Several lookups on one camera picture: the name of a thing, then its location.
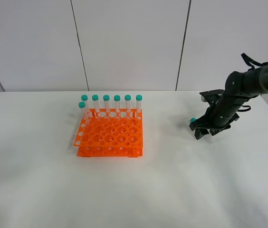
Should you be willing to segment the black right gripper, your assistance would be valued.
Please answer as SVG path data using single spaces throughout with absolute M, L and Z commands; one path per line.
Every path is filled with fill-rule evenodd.
M 212 136 L 215 136 L 221 131 L 229 129 L 231 123 L 238 119 L 239 115 L 235 112 L 212 112 L 196 119 L 189 124 L 189 127 L 192 131 L 195 130 L 194 137 L 199 140 L 208 134 L 208 130 Z

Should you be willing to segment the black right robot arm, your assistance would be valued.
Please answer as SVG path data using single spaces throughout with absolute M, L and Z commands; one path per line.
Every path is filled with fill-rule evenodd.
M 249 70 L 232 72 L 225 88 L 201 92 L 201 100 L 209 107 L 205 114 L 191 121 L 189 127 L 199 140 L 207 134 L 216 134 L 230 129 L 231 123 L 239 119 L 239 112 L 251 109 L 246 103 L 259 95 L 268 94 L 268 62 L 259 63 L 245 53 L 241 54 Z

